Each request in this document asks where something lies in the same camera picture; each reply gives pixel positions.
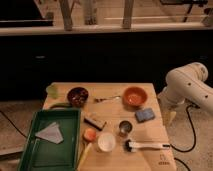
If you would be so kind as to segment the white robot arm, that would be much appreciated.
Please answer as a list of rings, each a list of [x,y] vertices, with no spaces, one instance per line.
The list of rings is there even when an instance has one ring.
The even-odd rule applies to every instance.
[[[172,69],[166,74],[166,86],[157,95],[165,126],[171,124],[176,116],[175,109],[185,100],[213,114],[213,88],[205,84],[207,78],[208,70],[199,62]]]

